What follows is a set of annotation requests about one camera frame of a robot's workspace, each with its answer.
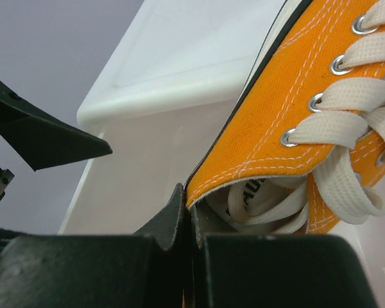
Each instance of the orange shoe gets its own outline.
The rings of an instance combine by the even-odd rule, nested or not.
[[[287,1],[187,183],[240,232],[326,233],[385,214],[385,0]]]

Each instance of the orange canvas fabric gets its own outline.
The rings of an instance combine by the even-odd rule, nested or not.
[[[331,145],[302,144],[287,148],[281,135],[311,115],[308,101],[342,78],[382,78],[385,62],[362,65],[343,76],[330,73],[335,57],[360,37],[353,21],[376,0],[315,0],[298,19],[235,116],[187,186],[187,206],[220,186],[242,178],[305,175],[325,160]],[[385,26],[378,31],[385,31]],[[375,162],[385,144],[375,133],[351,151],[363,185],[375,185],[385,166]],[[328,232],[339,219],[322,202],[312,175],[308,181],[309,233]]]

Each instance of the gray surface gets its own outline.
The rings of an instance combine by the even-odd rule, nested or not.
[[[143,0],[0,1],[0,80],[60,120],[76,112]],[[15,179],[0,227],[56,233],[85,163],[34,173],[0,137],[0,166]]]

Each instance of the white shoelace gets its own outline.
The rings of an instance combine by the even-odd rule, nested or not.
[[[375,3],[365,14],[360,27],[366,33],[345,52],[338,69],[385,62],[385,32],[371,32],[385,24],[385,0]],[[333,144],[330,155],[313,171],[325,204],[340,219],[351,224],[364,223],[368,216],[385,214],[385,200],[370,187],[360,184],[350,161],[350,150],[369,129],[385,141],[385,77],[346,78],[333,83],[315,105],[315,113],[291,132],[292,144]],[[358,110],[359,114],[347,110]],[[385,152],[378,164],[385,164]],[[268,178],[263,188],[246,205],[243,192],[247,182],[233,184],[228,194],[231,218],[247,225],[262,225],[295,217],[275,233],[293,233],[308,220],[306,176]],[[287,196],[286,190],[294,191]]]

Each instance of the eyelet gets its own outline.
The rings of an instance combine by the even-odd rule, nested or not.
[[[357,178],[358,182],[361,183],[361,181],[362,181],[361,175],[358,172],[354,172],[354,174],[355,174],[355,177]]]
[[[352,32],[354,32],[357,35],[366,35],[366,34],[373,33],[379,29],[379,27],[373,27],[373,28],[369,28],[369,29],[362,28],[362,21],[364,20],[364,18],[365,18],[365,14],[359,16],[354,21],[354,23],[352,24],[352,27],[351,27]]]
[[[375,166],[383,166],[385,159],[385,150],[378,156],[377,162],[375,163]]]
[[[322,92],[315,94],[308,102],[308,109],[312,112],[320,112],[321,109],[317,108],[316,105],[321,103]]]
[[[331,71],[332,74],[334,75],[344,75],[348,74],[351,69],[340,69],[339,66],[342,64],[342,59],[344,59],[344,55],[337,56],[334,61],[332,61],[331,65],[329,66],[329,70]]]
[[[295,132],[295,128],[292,128],[290,130],[287,130],[285,133],[281,136],[281,143],[283,146],[286,146],[287,148],[292,148],[293,146],[297,146],[295,143],[290,143],[288,141],[289,135],[291,135],[293,132]]]

